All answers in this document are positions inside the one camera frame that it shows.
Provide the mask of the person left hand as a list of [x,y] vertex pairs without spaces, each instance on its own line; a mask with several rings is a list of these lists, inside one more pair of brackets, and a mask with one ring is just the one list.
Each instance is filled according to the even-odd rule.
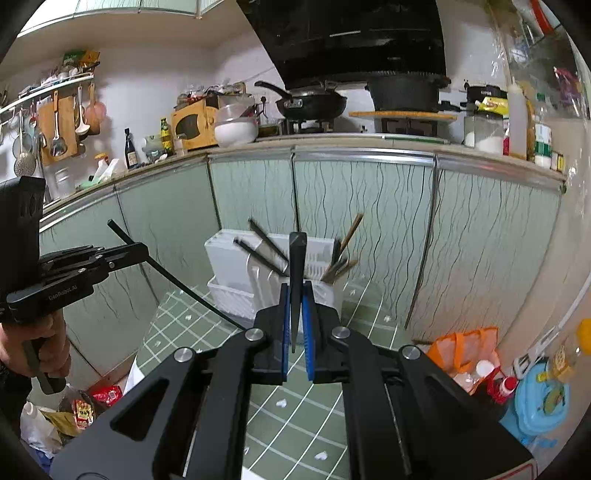
[[71,367],[70,343],[63,310],[57,310],[31,324],[1,325],[1,362],[12,372],[26,377],[34,373],[28,365],[23,343],[42,339],[39,369],[50,377],[67,377]]

